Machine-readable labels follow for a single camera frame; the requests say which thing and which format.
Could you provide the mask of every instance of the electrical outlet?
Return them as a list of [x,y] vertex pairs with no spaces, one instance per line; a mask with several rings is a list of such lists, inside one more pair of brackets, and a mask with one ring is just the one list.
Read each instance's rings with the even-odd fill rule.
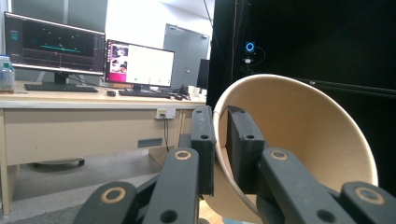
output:
[[176,109],[175,108],[158,108],[157,112],[155,113],[155,119],[163,119],[163,116],[165,115],[167,119],[174,119],[176,115]]
[[168,108],[166,110],[166,118],[167,119],[174,119],[176,115],[176,109],[175,108]]
[[166,108],[158,108],[157,112],[155,113],[155,119],[163,119],[163,115],[167,117]]

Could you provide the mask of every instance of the monitor stand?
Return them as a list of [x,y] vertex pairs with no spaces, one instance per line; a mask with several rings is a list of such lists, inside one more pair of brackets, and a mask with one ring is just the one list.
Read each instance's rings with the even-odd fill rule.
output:
[[43,82],[41,85],[49,87],[49,86],[76,86],[74,83],[67,83],[67,79],[70,74],[65,73],[54,73],[53,82]]
[[125,89],[127,91],[142,91],[142,92],[152,92],[148,85],[134,84],[131,89]]

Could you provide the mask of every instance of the blue light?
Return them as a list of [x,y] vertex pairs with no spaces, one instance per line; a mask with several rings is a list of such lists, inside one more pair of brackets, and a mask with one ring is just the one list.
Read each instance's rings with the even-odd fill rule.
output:
[[246,52],[253,52],[255,49],[255,43],[254,42],[247,42],[245,45],[245,51]]

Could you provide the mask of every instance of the door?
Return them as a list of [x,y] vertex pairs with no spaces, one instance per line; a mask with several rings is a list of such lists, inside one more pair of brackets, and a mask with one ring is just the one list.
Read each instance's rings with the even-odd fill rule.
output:
[[196,86],[199,64],[206,59],[209,37],[166,24],[163,48],[175,52],[171,88]]

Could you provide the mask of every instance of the screen display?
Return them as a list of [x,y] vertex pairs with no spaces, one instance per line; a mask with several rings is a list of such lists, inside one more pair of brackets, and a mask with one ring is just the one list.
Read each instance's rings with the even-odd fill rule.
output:
[[105,33],[5,12],[6,54],[16,68],[102,76]]
[[106,82],[170,87],[175,53],[107,40]]

